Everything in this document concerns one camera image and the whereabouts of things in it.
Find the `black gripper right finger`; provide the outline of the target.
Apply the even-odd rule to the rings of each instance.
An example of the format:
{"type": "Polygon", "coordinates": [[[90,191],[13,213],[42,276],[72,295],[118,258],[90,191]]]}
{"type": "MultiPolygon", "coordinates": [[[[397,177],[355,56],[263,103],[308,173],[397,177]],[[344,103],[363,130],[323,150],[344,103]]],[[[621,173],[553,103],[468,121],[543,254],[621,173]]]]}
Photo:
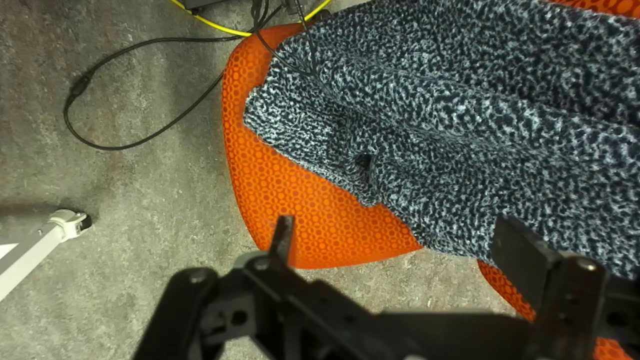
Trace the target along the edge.
{"type": "Polygon", "coordinates": [[[497,220],[490,254],[522,298],[539,309],[559,254],[514,217],[497,220]]]}

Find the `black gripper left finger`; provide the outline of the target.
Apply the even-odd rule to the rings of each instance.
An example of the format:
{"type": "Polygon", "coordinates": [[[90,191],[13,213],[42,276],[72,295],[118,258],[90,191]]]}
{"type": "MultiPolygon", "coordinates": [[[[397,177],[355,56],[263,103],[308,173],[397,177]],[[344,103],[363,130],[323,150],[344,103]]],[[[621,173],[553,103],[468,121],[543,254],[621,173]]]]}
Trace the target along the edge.
{"type": "Polygon", "coordinates": [[[286,264],[291,258],[292,240],[295,240],[295,217],[280,216],[277,220],[268,255],[278,259],[280,264],[286,264]]]}

